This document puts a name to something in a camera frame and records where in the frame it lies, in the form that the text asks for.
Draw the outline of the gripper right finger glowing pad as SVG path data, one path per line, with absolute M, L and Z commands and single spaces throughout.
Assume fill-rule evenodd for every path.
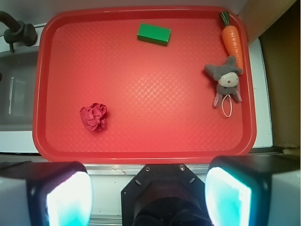
M 217 156 L 209 164 L 205 198 L 215 226 L 299 226 L 300 157 Z

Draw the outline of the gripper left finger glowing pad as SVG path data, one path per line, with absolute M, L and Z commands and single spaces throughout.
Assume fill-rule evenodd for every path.
M 93 183 L 73 162 L 1 162 L 2 226 L 87 226 Z

